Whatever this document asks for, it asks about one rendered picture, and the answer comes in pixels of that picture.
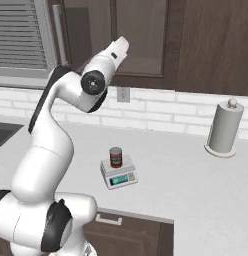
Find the window with grey blinds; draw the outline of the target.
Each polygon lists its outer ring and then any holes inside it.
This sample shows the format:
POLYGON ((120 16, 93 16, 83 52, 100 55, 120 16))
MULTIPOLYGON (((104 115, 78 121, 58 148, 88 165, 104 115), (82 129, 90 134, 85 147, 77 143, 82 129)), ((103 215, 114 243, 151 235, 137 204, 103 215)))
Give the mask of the window with grey blinds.
POLYGON ((0 85, 43 88, 56 64, 47 0, 0 0, 0 85))

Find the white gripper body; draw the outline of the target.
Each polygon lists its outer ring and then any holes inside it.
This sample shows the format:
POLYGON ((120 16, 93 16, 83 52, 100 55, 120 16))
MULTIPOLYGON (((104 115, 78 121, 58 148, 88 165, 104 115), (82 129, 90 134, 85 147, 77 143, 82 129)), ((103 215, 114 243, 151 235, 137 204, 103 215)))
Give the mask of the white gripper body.
POLYGON ((123 36, 119 37, 112 43, 110 53, 115 64, 121 64, 123 62, 123 60, 127 57, 128 49, 129 42, 123 36))

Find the white paper towel holder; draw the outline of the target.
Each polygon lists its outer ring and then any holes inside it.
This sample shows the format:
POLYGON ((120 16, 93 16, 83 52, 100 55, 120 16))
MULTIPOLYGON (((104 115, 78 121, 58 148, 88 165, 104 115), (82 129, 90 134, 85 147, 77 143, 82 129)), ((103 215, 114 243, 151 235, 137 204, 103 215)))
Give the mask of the white paper towel holder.
POLYGON ((244 112, 235 98, 217 104, 205 150, 213 156, 230 158, 236 154, 234 141, 244 112))

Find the dark sink basin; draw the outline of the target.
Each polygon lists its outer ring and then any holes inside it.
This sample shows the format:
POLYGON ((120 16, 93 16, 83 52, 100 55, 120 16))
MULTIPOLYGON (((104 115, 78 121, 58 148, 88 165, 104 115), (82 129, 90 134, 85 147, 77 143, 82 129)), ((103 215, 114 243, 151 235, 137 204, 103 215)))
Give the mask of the dark sink basin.
POLYGON ((22 128, 21 124, 0 123, 0 147, 22 128))

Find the dark wood cabinet door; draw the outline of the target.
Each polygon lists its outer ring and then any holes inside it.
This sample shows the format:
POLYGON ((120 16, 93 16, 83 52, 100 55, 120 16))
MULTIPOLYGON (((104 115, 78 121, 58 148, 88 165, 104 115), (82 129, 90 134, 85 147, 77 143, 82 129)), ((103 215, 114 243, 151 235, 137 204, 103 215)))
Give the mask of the dark wood cabinet door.
POLYGON ((185 0, 110 0, 111 37, 130 44, 116 86, 173 88, 184 6, 185 0))
POLYGON ((88 61, 116 39, 116 0, 46 0, 57 63, 61 64, 52 6, 60 4, 68 66, 81 72, 88 61))

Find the dark wood tall cabinet panel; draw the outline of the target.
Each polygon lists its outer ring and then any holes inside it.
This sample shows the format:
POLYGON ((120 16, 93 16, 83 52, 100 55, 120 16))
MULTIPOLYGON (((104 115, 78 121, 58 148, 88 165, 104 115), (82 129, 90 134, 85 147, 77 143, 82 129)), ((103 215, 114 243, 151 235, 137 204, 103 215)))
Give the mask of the dark wood tall cabinet panel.
POLYGON ((176 89, 248 96, 248 0, 186 0, 176 89))

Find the dark wood drawer front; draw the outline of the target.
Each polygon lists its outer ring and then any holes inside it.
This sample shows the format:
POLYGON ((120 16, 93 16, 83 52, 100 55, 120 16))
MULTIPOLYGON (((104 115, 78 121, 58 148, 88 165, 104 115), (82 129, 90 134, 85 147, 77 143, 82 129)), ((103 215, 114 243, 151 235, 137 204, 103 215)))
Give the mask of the dark wood drawer front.
POLYGON ((95 219, 84 226, 85 237, 98 256, 174 256, 172 221, 118 211, 98 213, 123 218, 121 226, 95 219))

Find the white wall outlet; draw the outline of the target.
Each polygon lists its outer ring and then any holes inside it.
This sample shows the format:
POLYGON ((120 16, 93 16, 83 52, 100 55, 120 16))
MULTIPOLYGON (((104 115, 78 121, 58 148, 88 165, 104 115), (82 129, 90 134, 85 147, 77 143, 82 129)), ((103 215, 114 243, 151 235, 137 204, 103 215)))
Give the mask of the white wall outlet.
POLYGON ((130 102, 130 89, 128 87, 117 88, 117 101, 124 103, 130 102))

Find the white digital scale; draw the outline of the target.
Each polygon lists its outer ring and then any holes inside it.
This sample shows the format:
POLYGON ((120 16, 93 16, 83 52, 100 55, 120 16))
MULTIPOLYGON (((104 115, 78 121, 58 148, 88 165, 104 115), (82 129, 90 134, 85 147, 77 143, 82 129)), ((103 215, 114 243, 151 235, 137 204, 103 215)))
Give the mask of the white digital scale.
POLYGON ((136 168, 129 155, 122 156, 122 166, 119 168, 112 168, 109 159, 102 160, 100 171, 109 190, 138 182, 136 168))

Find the red food can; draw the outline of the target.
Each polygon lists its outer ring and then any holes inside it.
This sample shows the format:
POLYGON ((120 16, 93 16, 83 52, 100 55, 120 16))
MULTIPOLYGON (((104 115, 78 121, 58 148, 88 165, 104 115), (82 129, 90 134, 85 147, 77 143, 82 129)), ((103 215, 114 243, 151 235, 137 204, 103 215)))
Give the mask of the red food can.
POLYGON ((122 166, 122 149, 120 147, 112 147, 109 150, 110 165, 112 168, 119 168, 122 166))

